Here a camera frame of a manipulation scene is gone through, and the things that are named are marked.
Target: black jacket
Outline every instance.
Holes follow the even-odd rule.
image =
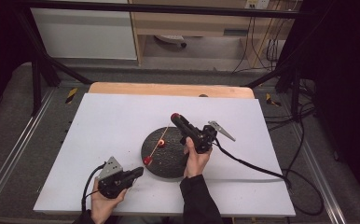
[[[183,220],[185,224],[222,224],[220,212],[210,196],[203,175],[185,178],[180,183],[184,198]],[[90,211],[81,216],[74,224],[93,224]]]

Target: handheld controller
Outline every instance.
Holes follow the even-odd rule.
[[[143,171],[143,167],[137,167],[124,172],[116,159],[111,157],[98,175],[98,189],[104,197],[115,199],[121,191],[130,188],[134,180],[143,175]]]
[[[180,140],[182,145],[185,145],[186,138],[190,137],[194,142],[196,151],[200,154],[207,152],[212,147],[212,143],[217,136],[217,130],[211,125],[203,126],[201,131],[189,123],[186,118],[177,113],[171,115],[171,121],[180,130],[180,133],[183,136]],[[183,165],[187,164],[188,155],[189,154],[186,154],[186,156],[182,159]]]

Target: metal rail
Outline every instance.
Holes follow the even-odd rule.
[[[279,94],[279,96],[281,98],[282,104],[284,105],[285,111],[287,112],[287,114],[290,114],[290,103],[287,97],[284,97],[282,94]],[[298,141],[300,141],[302,134],[301,127],[297,123],[293,123],[292,125],[297,135]],[[318,161],[315,159],[313,151],[306,138],[304,139],[302,153],[305,162],[308,164],[311,170],[314,183],[322,193],[323,199],[325,200],[325,210],[327,211],[331,219],[331,222],[333,224],[345,224],[346,223],[345,216],[342,214],[337,199],[335,198],[334,193],[329,187],[328,181],[325,179],[325,175],[322,171],[322,168],[320,167]]]
[[[29,140],[32,138],[32,135],[35,131],[35,128],[39,124],[41,118],[45,114],[50,100],[52,98],[53,92],[55,92],[55,88],[49,90],[43,98],[43,104],[40,110],[34,117],[31,117],[25,129],[23,130],[20,138],[18,139],[15,146],[12,148],[9,153],[6,161],[3,163],[2,168],[0,169],[0,192],[8,181],[12,171],[17,165],[18,160],[20,159],[23,150],[26,148]]]

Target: white board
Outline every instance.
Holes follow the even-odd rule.
[[[34,210],[79,212],[90,173],[111,156],[124,171],[143,166],[140,150],[145,138],[171,123],[172,113],[183,115],[200,129],[209,120],[217,121],[236,138],[232,142],[217,135],[225,150],[253,165],[281,173],[258,100],[87,93]],[[282,179],[247,168],[216,146],[203,175],[223,217],[295,215]],[[145,169],[115,213],[180,215],[184,205],[180,181],[156,177]]]

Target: cable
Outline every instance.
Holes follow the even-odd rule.
[[[299,154],[299,152],[300,152],[301,149],[302,149],[302,144],[303,144],[303,141],[304,141],[304,138],[305,138],[305,129],[304,129],[303,122],[302,122],[301,112],[302,112],[302,109],[303,109],[303,107],[304,107],[305,105],[303,105],[303,106],[300,108],[300,112],[299,112],[299,124],[300,124],[300,126],[301,126],[301,132],[302,132],[302,134],[301,134],[301,140],[300,140],[300,143],[299,143],[299,147],[298,147],[298,149],[297,149],[297,151],[296,151],[296,154],[294,155],[293,160],[291,160],[290,165],[288,166],[287,170],[291,170],[291,167],[294,165],[294,162],[296,161],[296,159],[297,159],[297,157],[298,157],[298,154]]]
[[[288,180],[288,178],[284,175],[279,175],[279,174],[276,174],[272,171],[269,171],[269,170],[265,170],[263,168],[260,168],[258,166],[254,166],[253,164],[247,162],[247,161],[243,161],[241,159],[238,159],[238,158],[235,158],[234,156],[232,156],[229,152],[227,152],[224,148],[221,147],[219,141],[217,138],[215,138],[215,142],[216,142],[216,145],[218,146],[218,148],[220,149],[220,151],[222,151],[224,154],[226,154],[228,157],[230,157],[231,159],[235,160],[235,161],[238,161],[239,163],[249,167],[249,168],[252,168],[254,170],[257,170],[261,173],[264,173],[264,174],[267,174],[267,175],[273,175],[273,176],[276,176],[276,177],[279,177],[281,178],[282,180],[284,180],[285,184],[287,185],[287,188],[288,189],[291,189],[291,182],[290,180]]]
[[[280,34],[280,32],[282,31],[282,28],[283,28],[283,25],[287,22],[288,20],[283,20],[282,21],[282,23],[278,26],[278,28],[277,28],[277,32],[276,32],[276,35],[274,35],[274,38],[273,38],[273,44],[272,44],[272,51],[273,51],[273,53],[272,53],[272,55],[271,55],[271,57],[270,57],[270,59],[272,60],[272,61],[277,61],[278,60],[278,58],[277,58],[277,52],[278,52],[278,46],[279,46],[279,40],[278,40],[278,37],[279,37],[279,34]],[[269,49],[270,49],[270,45],[268,45],[268,49],[267,49],[267,60],[269,60],[269,58],[268,58],[268,51],[269,51]]]
[[[279,5],[280,5],[280,3],[281,3],[281,0],[279,0],[279,1],[277,1],[277,4],[276,4],[276,7],[274,7],[274,10],[278,10],[279,8]],[[268,44],[268,46],[267,46],[267,50],[266,50],[266,57],[267,57],[267,60],[268,61],[270,61],[269,60],[269,56],[268,56],[268,51],[269,51],[269,49],[270,49],[270,42],[269,42],[269,44]],[[273,41],[273,45],[272,45],[272,49],[273,49],[273,51],[274,51],[274,47],[275,47],[275,43],[276,43],[276,41]],[[270,61],[270,70],[271,71],[273,71],[273,62],[272,61]]]
[[[91,196],[92,194],[97,193],[97,192],[99,192],[99,191],[101,191],[101,190],[102,190],[102,189],[97,189],[97,190],[95,190],[95,191],[87,194],[87,195],[85,196],[85,198],[88,198],[88,196]]]
[[[287,173],[294,173],[295,175],[297,175],[298,177],[300,177],[301,179],[303,179],[305,182],[307,182],[309,185],[312,186],[312,188],[317,192],[317,195],[319,196],[319,200],[320,200],[320,207],[319,207],[319,210],[316,211],[316,212],[307,212],[305,211],[304,209],[301,209],[299,206],[297,206],[296,204],[293,203],[294,207],[301,213],[303,214],[306,214],[308,216],[319,216],[320,214],[323,213],[323,210],[325,208],[325,205],[324,205],[324,199],[323,199],[323,196],[322,196],[322,193],[320,192],[320,190],[315,186],[313,185],[313,183],[311,181],[309,181],[305,176],[301,175],[300,173],[294,171],[294,170],[290,170],[290,169],[282,169],[282,171],[287,171]]]
[[[313,189],[317,192],[318,196],[319,196],[319,200],[320,200],[320,207],[319,207],[319,210],[317,212],[308,212],[302,208],[300,208],[299,206],[297,206],[296,204],[293,203],[294,207],[300,211],[301,213],[303,214],[306,214],[308,216],[318,216],[320,215],[323,210],[324,210],[324,199],[323,199],[323,196],[322,196],[322,193],[320,192],[320,190],[318,188],[316,188],[316,186],[313,185],[313,183],[311,181],[309,181],[305,176],[301,175],[300,173],[292,170],[291,168],[293,167],[297,157],[298,157],[298,154],[300,152],[300,150],[302,149],[302,145],[303,145],[303,142],[304,142],[304,139],[305,139],[305,129],[304,129],[304,125],[303,125],[303,121],[302,119],[306,116],[308,116],[311,112],[314,111],[314,107],[313,108],[309,108],[309,109],[306,109],[306,110],[303,110],[303,108],[306,106],[306,105],[309,105],[311,104],[312,102],[309,102],[305,105],[303,105],[300,110],[299,110],[299,113],[298,113],[298,117],[299,117],[299,124],[301,126],[301,131],[302,131],[302,134],[301,134],[301,139],[300,139],[300,142],[299,142],[299,146],[298,146],[298,149],[296,151],[296,154],[294,155],[293,159],[291,160],[290,162],[290,165],[288,166],[287,169],[282,169],[282,171],[285,172],[284,176],[286,178],[288,178],[288,175],[289,173],[293,173],[295,175],[297,175],[298,177],[302,178],[306,183],[308,183],[309,185],[311,185],[313,187]]]
[[[297,3],[298,3],[298,0],[296,0],[296,4],[294,5],[293,9],[291,9],[292,11],[294,11],[296,9]]]
[[[298,51],[301,49],[301,47],[311,38],[311,36],[315,33],[317,28],[320,26],[320,24],[325,19],[326,15],[328,14],[328,11],[334,6],[335,2],[337,0],[332,0],[331,5],[327,7],[327,10],[325,11],[325,14],[323,15],[322,19],[320,19],[317,24],[313,27],[313,29],[303,38],[303,40],[298,44],[298,46],[288,55],[285,59],[282,60],[281,64],[286,63],[290,60],[291,57],[293,57],[294,54],[298,53]]]
[[[104,162],[104,164],[98,166],[94,171],[92,171],[92,173],[90,174],[90,177],[88,178],[88,181],[87,181],[87,184],[85,185],[84,193],[83,193],[82,199],[81,199],[81,211],[82,211],[82,213],[85,213],[87,211],[86,200],[87,200],[87,197],[92,194],[91,193],[89,195],[86,195],[87,190],[88,190],[88,186],[90,185],[90,180],[95,175],[95,173],[98,172],[98,170],[102,170],[104,168],[105,164],[106,164],[106,162]]]
[[[238,70],[238,71],[236,71],[236,72],[232,72],[231,74],[239,73],[239,72],[242,72],[242,71],[259,70],[259,69],[266,69],[266,68],[264,68],[264,67],[258,67],[258,68],[243,68],[243,69]]]
[[[302,112],[304,112],[303,114],[300,113],[299,116],[301,118],[305,118],[307,116],[309,116],[310,114],[312,114],[314,112],[315,108],[312,107],[312,108],[309,108],[309,109],[306,109]],[[268,124],[270,123],[279,123],[279,125],[277,126],[274,126],[274,127],[271,127],[271,128],[268,128],[268,131],[273,131],[273,130],[276,130],[276,129],[279,129],[279,128],[282,128],[283,126],[287,125],[287,124],[290,124],[292,122],[296,121],[296,118],[292,117],[291,119],[286,119],[286,120],[282,120],[282,121],[271,121],[271,120],[268,120],[266,121]]]
[[[241,63],[243,62],[244,56],[246,55],[246,51],[247,51],[247,42],[248,42],[248,36],[249,36],[249,30],[250,30],[250,25],[252,23],[252,18],[250,17],[250,21],[249,21],[249,26],[247,27],[247,34],[246,34],[246,44],[244,47],[244,52],[243,52],[243,56],[241,58],[241,61],[238,63],[238,65],[235,67],[235,69],[231,72],[231,74],[237,73],[235,72],[236,69],[238,69],[238,67],[241,65]]]
[[[252,48],[253,48],[253,51],[255,52],[255,54],[256,54],[256,57],[258,58],[258,60],[259,60],[259,62],[261,63],[261,65],[265,68],[265,69],[268,69],[265,65],[264,65],[264,63],[261,61],[261,58],[259,58],[259,55],[258,55],[258,53],[256,52],[256,49],[255,49],[255,47],[254,47],[254,43],[253,43],[253,35],[254,35],[254,28],[255,28],[255,26],[256,26],[256,17],[253,17],[253,27],[252,27]]]

